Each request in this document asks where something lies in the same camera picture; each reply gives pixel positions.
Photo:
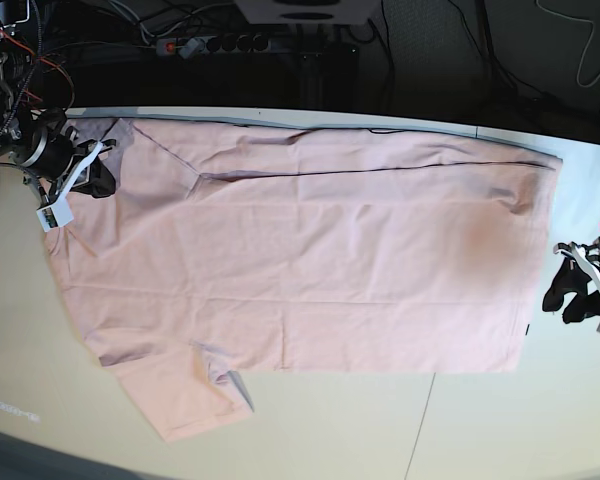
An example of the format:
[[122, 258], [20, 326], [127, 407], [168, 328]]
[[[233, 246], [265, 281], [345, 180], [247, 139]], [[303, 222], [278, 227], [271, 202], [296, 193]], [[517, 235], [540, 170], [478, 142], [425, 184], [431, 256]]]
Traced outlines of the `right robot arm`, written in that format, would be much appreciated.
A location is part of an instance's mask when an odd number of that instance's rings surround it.
[[41, 6], [39, 1], [0, 1], [0, 167], [21, 172], [43, 206], [64, 190], [109, 197], [116, 181], [100, 156], [116, 142], [81, 139], [66, 108], [47, 106], [32, 90], [45, 69], [69, 76], [44, 52]]

